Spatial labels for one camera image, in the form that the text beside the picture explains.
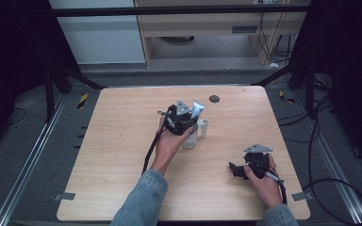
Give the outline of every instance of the person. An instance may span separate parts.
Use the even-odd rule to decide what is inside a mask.
[[[159,129],[162,123],[163,117],[160,119]],[[110,226],[157,224],[160,207],[168,190],[164,174],[181,143],[188,138],[189,134],[190,129],[182,136],[173,135],[167,130],[161,134],[156,144],[156,156],[151,168],[142,174],[123,206],[110,222]],[[275,169],[271,155],[269,160],[270,165]],[[265,225],[298,225],[289,208],[282,203],[278,184],[270,177],[258,179],[248,166],[244,169],[257,195],[268,208],[263,218]]]

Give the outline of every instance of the person's right hand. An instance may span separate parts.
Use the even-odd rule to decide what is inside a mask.
[[[163,123],[164,117],[161,117],[157,133],[160,133],[159,130],[162,128]],[[192,128],[188,128],[183,135],[177,136],[165,129],[157,141],[155,161],[152,163],[151,169],[157,170],[164,175],[178,148],[181,146],[181,143],[189,137],[191,130]]]
[[[269,162],[270,166],[275,170],[275,163],[271,154],[269,154]],[[262,179],[259,179],[255,176],[255,173],[250,167],[245,165],[244,169],[246,175],[254,186],[257,195],[260,197],[261,201],[264,202],[267,208],[272,208],[275,205],[282,203],[279,185],[272,178],[264,176]]]

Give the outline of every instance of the floor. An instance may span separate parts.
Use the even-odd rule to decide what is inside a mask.
[[[286,39],[282,39],[278,52],[286,50]],[[280,60],[276,51],[273,57]],[[278,62],[278,69],[285,66]],[[195,37],[155,40],[152,64],[148,69],[118,70],[114,73],[86,73],[85,75],[100,84],[111,87],[120,86],[167,86],[167,85],[249,85],[275,72],[277,68],[261,65],[248,37]],[[279,120],[280,129],[286,141],[290,157],[302,186],[308,184],[307,174],[314,179],[323,177],[340,178],[359,187],[362,192],[362,159],[354,157],[352,143],[347,139],[343,126],[332,111],[332,105],[321,109],[318,124],[320,133],[316,134],[312,152],[308,152],[309,139],[316,121],[303,117],[291,126],[283,123],[293,121],[304,115],[304,88],[288,90],[288,76],[280,77],[266,86],[274,114]],[[88,125],[99,90],[93,90],[71,79],[74,88],[71,94],[62,95],[56,91],[57,103],[62,102],[61,113],[53,128],[45,128],[44,89],[37,87],[22,94],[16,102],[16,109],[8,121],[8,126],[0,137],[0,220],[8,225],[78,225],[63,223],[56,218],[59,202],[54,197],[64,191],[73,168],[85,126]],[[279,90],[295,104],[279,96]],[[76,106],[84,93],[89,100],[83,109]],[[316,91],[319,100],[326,96]],[[39,140],[41,131],[47,131],[48,140]],[[307,159],[312,161],[308,170]],[[29,173],[22,170],[28,164]],[[26,175],[19,181],[19,175]],[[13,194],[11,190],[20,191]],[[337,213],[337,217],[353,221],[352,216],[362,210],[362,199],[357,198],[345,186],[318,185],[316,193],[319,200]],[[314,201],[308,201],[312,216],[301,225],[343,225],[340,220],[327,215]],[[92,225],[105,225],[94,222]]]

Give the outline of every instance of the cable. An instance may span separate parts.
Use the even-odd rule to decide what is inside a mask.
[[[280,190],[281,190],[282,202],[283,202],[283,204],[288,204],[287,189],[284,186],[284,181],[281,180],[281,178],[278,176],[278,173],[275,170],[275,168],[272,167],[270,164],[264,164],[262,162],[259,162],[259,161],[255,160],[255,159],[250,159],[250,161],[255,162],[260,168],[265,168],[270,174],[272,174],[272,175],[274,175],[274,176],[276,176],[278,178],[278,181],[276,181],[276,182],[279,185]]]
[[[288,62],[289,62],[289,54],[290,54],[289,47],[290,47],[290,38],[291,38],[291,37],[292,37],[292,36],[289,35],[287,53],[285,54],[285,66],[286,66],[286,67],[287,67]]]
[[[319,130],[319,132],[316,134],[316,136],[314,137],[314,139],[317,139],[317,137],[319,136],[319,134],[320,134],[320,130]],[[310,140],[301,141],[301,140],[288,139],[288,138],[284,138],[284,141],[295,142],[295,143],[310,143]]]
[[[328,80],[325,76],[325,82],[321,81],[316,75],[314,75],[314,88],[316,90],[319,90],[321,92],[329,92],[331,90],[331,87],[328,85]]]
[[[169,116],[169,112],[170,112],[170,108],[167,110],[166,113],[162,113],[162,115],[164,115],[164,121],[167,120],[167,117]],[[160,129],[157,131],[157,133],[155,135],[155,138],[152,141],[151,147],[149,148],[148,153],[145,156],[145,161],[143,163],[142,173],[140,175],[142,175],[146,171],[146,169],[148,168],[148,163],[149,163],[149,159],[151,158],[152,152],[153,152],[158,140],[160,139],[161,134],[163,134],[163,132],[167,130],[167,129],[164,129],[164,121],[161,124]]]
[[[316,109],[314,109],[313,111],[316,111],[316,110],[319,110],[319,111],[322,111],[323,109],[325,109],[326,107],[328,106],[331,106],[331,105],[326,105],[322,108],[320,108],[320,106],[322,105],[321,101],[325,101],[325,99],[328,99],[328,97],[324,97],[323,99],[321,99],[319,101],[319,104],[317,105]],[[290,119],[290,118],[293,118],[293,117],[296,117],[296,116],[299,116],[299,115],[302,115],[302,114],[298,114],[298,115],[294,115],[294,116],[289,116],[289,117],[285,117],[283,119],[279,119],[278,121],[280,120],[286,120],[286,119]],[[292,125],[298,121],[301,121],[303,119],[305,119],[307,116],[311,115],[310,113],[306,113],[305,115],[303,115],[301,118],[295,120],[295,121],[290,121],[290,122],[287,122],[287,123],[284,123],[284,124],[278,124],[279,127],[282,127],[282,126],[288,126],[288,125]]]
[[[339,218],[338,216],[336,216],[335,214],[333,214],[329,209],[327,209],[325,207],[325,205],[320,202],[320,200],[317,198],[317,195],[316,195],[316,191],[314,189],[314,184],[317,184],[317,183],[320,183],[320,182],[325,182],[325,181],[334,181],[334,182],[339,182],[339,183],[342,183],[346,186],[349,186],[350,188],[352,188],[354,190],[354,192],[360,196],[360,198],[362,199],[362,194],[355,188],[353,187],[352,185],[344,182],[344,181],[341,181],[341,180],[338,180],[338,179],[335,179],[335,178],[323,178],[323,179],[319,179],[319,180],[316,180],[316,181],[313,181],[313,178],[312,178],[312,170],[311,170],[311,155],[312,155],[312,146],[313,146],[313,141],[314,141],[314,134],[316,132],[316,128],[319,127],[319,119],[318,119],[318,116],[319,116],[319,108],[316,107],[316,110],[314,111],[314,126],[313,126],[313,131],[311,133],[311,136],[310,136],[310,142],[309,142],[309,146],[308,146],[308,178],[309,178],[309,184],[307,186],[304,186],[303,190],[306,190],[310,187],[312,193],[313,193],[313,196],[315,197],[315,200],[317,201],[317,203],[319,204],[319,206],[327,213],[329,214],[331,217],[339,220],[340,222],[342,223],[345,223],[345,224],[349,224],[349,225],[362,225],[362,222],[361,223],[351,223],[347,220],[344,220],[342,218]]]
[[[303,115],[303,113],[296,114],[296,115],[293,115],[293,116],[286,116],[286,117],[284,117],[284,118],[277,119],[277,120],[278,120],[278,121],[288,120],[288,119],[292,119],[292,118],[294,118],[294,117],[301,116],[301,115]]]
[[[261,4],[261,5],[264,5],[262,0],[259,0],[258,3]],[[261,49],[263,50],[264,54],[266,55],[267,60],[272,62],[272,63],[279,63],[279,62],[286,61],[285,59],[278,60],[278,59],[275,59],[275,58],[272,57],[272,53],[270,52],[270,48],[269,48],[269,45],[267,43],[266,36],[264,34],[263,21],[264,21],[264,12],[260,12],[260,27],[259,27],[259,30],[258,30],[258,37],[257,38],[258,38],[258,43],[260,44]],[[261,39],[260,39],[261,35],[263,35],[263,39],[264,39],[264,42],[265,42],[265,44],[267,46],[267,50],[266,50],[266,48],[264,48],[264,46],[263,46],[263,44],[261,42]]]
[[[9,124],[6,124],[5,126],[11,126],[11,125],[17,124],[17,123],[19,123],[19,121],[22,121],[25,118],[26,113],[25,113],[24,109],[18,108],[18,107],[14,108],[14,109],[23,111],[23,116],[19,120],[15,121],[15,122],[12,122],[12,123],[9,123]]]
[[[329,87],[330,89],[331,89],[331,86],[329,85],[329,83],[328,83],[328,77],[327,77],[327,75],[325,74],[324,75],[324,79],[325,79],[325,84],[327,85],[327,87]]]
[[[356,187],[354,187],[354,186],[352,186],[352,185],[350,185],[350,184],[348,184],[348,183],[346,183],[346,182],[344,182],[344,181],[341,181],[341,180],[339,180],[339,179],[335,179],[335,178],[322,178],[322,179],[319,179],[319,180],[310,182],[310,184],[307,185],[307,186],[305,186],[305,187],[303,187],[302,190],[306,190],[306,189],[308,189],[309,187],[313,187],[313,185],[318,184],[318,183],[322,183],[322,182],[338,182],[338,183],[341,183],[341,184],[343,184],[343,185],[346,185],[346,186],[348,186],[349,188],[351,188],[351,189],[360,197],[360,199],[362,199],[362,193],[361,193]],[[336,216],[335,214],[333,214],[329,209],[327,209],[322,202],[320,202],[320,200],[317,198],[317,196],[316,196],[313,188],[311,188],[311,190],[312,190],[312,193],[313,193],[313,195],[314,195],[315,200],[317,201],[317,203],[320,205],[320,207],[321,207],[327,214],[329,214],[329,215],[332,216],[333,218],[335,218],[335,219],[337,219],[337,220],[339,220],[340,222],[345,223],[345,224],[349,224],[349,225],[362,225],[362,222],[361,222],[361,223],[351,223],[351,222],[349,222],[349,221],[346,221],[346,220],[344,220],[344,219],[342,219],[342,218],[337,217],[337,216]]]
[[[290,48],[290,39],[292,37],[292,35],[288,35],[288,47],[287,47],[287,50],[286,51],[279,51],[278,50],[278,46],[281,42],[281,39],[282,39],[282,35],[280,35],[280,37],[278,38],[278,41],[277,41],[277,44],[275,45],[275,53],[280,56],[280,57],[288,57],[289,56],[289,48]]]

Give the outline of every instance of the denim jacket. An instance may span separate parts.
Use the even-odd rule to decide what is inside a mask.
[[[167,189],[167,182],[158,171],[154,169],[145,171],[123,206],[114,216],[110,226],[156,225]],[[269,226],[298,225],[295,217],[284,204],[267,210],[263,220]]]

